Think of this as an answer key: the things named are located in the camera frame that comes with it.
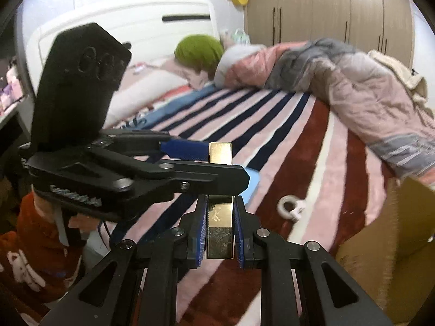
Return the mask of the brown cardboard box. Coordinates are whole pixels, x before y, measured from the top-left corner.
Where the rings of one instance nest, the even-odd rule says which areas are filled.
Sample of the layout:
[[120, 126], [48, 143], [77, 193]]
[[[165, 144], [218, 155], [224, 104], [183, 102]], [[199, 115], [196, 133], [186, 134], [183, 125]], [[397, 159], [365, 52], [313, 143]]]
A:
[[390, 181], [379, 216], [336, 259], [393, 324], [411, 322], [434, 289], [434, 190]]

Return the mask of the beige wooden wardrobe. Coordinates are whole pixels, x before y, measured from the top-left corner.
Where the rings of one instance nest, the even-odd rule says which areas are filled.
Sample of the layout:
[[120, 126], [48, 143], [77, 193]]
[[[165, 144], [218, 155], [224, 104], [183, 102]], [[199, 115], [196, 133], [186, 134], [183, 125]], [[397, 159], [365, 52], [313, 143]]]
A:
[[249, 0], [245, 26], [266, 46], [331, 37], [407, 66], [414, 56], [410, 0]]

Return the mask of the pink pillow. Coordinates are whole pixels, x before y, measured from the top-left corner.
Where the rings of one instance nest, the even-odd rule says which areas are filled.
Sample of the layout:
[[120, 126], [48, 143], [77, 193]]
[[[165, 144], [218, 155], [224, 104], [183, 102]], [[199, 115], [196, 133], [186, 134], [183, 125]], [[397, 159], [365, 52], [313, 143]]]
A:
[[119, 90], [111, 98], [103, 126], [109, 128], [130, 118], [172, 90], [184, 86], [198, 90], [208, 81], [205, 71], [180, 65], [173, 55], [138, 62], [125, 71]]

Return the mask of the pink grey striped duvet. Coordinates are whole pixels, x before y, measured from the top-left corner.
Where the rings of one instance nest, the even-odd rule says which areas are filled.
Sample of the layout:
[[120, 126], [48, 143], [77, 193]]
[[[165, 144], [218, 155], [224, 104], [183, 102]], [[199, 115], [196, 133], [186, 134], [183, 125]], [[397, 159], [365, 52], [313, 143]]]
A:
[[223, 53], [214, 82], [311, 93], [400, 179], [434, 184], [434, 117], [422, 97], [371, 53], [330, 38], [270, 47], [235, 44]]

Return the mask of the red patterned sleeve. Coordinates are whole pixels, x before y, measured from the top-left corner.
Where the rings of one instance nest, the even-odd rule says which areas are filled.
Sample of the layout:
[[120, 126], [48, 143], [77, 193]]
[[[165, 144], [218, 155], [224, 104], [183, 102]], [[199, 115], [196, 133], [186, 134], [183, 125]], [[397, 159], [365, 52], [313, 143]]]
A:
[[62, 244], [55, 206], [27, 194], [16, 229], [1, 235], [1, 324], [38, 325], [75, 282], [84, 246]]

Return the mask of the striped red pink bedspread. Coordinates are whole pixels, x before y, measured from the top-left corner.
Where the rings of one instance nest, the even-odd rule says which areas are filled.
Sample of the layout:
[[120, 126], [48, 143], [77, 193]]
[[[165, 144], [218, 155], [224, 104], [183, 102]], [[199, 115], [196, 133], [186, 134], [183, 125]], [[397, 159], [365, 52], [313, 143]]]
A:
[[[117, 127], [168, 131], [191, 140], [232, 142], [234, 164], [258, 172], [246, 210], [290, 241], [293, 222], [276, 211], [287, 195], [307, 200], [302, 243], [336, 247], [377, 218], [394, 172], [322, 101], [308, 93], [279, 90], [216, 90], [209, 86], [137, 115]], [[148, 241], [178, 225], [196, 199], [176, 194], [151, 206], [125, 227], [104, 224], [108, 240]], [[178, 283], [179, 325], [260, 325], [260, 271], [242, 270], [236, 259], [204, 259]]]

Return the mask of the pale green handbag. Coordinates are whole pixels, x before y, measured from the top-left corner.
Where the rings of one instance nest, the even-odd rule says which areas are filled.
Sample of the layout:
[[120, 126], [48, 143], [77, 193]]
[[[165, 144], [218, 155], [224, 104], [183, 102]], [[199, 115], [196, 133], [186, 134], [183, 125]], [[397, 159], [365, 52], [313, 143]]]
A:
[[236, 29], [232, 34], [231, 34], [231, 39], [236, 43], [236, 44], [241, 44], [241, 45], [249, 45], [251, 43], [250, 40], [250, 36], [245, 32], [244, 29], [239, 28]]

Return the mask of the green round pillow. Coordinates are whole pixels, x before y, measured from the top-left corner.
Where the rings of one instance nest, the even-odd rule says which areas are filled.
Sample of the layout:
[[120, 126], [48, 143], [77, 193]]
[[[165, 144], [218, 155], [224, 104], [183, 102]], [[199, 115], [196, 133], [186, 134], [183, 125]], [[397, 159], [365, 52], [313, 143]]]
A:
[[213, 80], [224, 53], [221, 42], [210, 35], [188, 35], [175, 48], [178, 62], [196, 72], [204, 71]]

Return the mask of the white bed headboard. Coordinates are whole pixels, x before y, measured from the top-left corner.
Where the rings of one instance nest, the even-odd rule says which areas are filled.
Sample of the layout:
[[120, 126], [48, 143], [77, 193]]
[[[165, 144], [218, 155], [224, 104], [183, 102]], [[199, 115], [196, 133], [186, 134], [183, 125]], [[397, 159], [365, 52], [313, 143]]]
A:
[[73, 12], [39, 26], [24, 44], [30, 89], [37, 93], [44, 63], [57, 34], [96, 23], [120, 43], [129, 43], [130, 64], [173, 54], [189, 35], [218, 38], [215, 9], [209, 0], [145, 0], [104, 7], [92, 12]]

